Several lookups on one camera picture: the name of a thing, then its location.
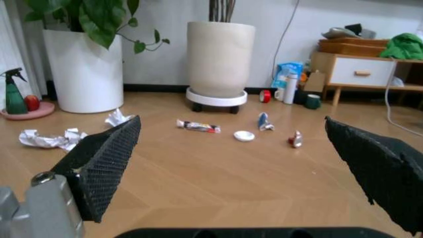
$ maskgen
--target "small white dish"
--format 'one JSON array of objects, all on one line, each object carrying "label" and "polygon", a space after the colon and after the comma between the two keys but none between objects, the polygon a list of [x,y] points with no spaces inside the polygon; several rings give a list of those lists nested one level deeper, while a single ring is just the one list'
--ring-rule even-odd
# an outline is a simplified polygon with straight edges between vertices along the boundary
[{"label": "small white dish", "polygon": [[256,137],[254,134],[252,134],[249,131],[240,130],[233,134],[235,138],[242,142],[252,141]]}]

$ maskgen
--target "red apple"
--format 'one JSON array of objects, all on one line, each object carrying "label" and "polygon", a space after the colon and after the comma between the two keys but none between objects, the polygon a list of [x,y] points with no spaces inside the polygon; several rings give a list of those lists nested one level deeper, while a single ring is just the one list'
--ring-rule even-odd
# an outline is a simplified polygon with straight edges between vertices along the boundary
[{"label": "red apple", "polygon": [[24,99],[28,111],[35,111],[40,107],[40,100],[35,95],[28,95]]}]

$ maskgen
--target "green cup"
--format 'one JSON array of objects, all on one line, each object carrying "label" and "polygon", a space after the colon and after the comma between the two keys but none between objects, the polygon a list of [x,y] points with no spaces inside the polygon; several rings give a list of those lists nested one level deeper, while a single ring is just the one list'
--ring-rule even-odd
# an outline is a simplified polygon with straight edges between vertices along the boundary
[{"label": "green cup", "polygon": [[317,108],[321,106],[320,96],[315,94],[307,95],[307,101],[304,106],[308,109],[316,110]]}]

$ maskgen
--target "large white planter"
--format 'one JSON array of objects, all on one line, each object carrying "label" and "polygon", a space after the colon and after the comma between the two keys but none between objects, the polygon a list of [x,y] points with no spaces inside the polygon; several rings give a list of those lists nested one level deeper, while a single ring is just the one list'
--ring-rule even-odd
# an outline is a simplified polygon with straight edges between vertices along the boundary
[{"label": "large white planter", "polygon": [[239,96],[250,75],[254,26],[222,22],[188,23],[188,79],[204,96]]},{"label": "large white planter", "polygon": [[57,99],[71,113],[99,113],[123,104],[122,42],[109,50],[79,32],[44,30]]}]

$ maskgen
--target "drawer handle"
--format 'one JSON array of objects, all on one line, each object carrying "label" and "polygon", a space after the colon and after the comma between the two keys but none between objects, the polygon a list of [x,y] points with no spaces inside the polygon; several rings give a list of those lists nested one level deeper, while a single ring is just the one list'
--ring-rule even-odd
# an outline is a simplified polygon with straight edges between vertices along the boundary
[{"label": "drawer handle", "polygon": [[368,77],[371,75],[371,72],[368,70],[356,70],[354,71],[355,76],[361,76],[361,77]]}]

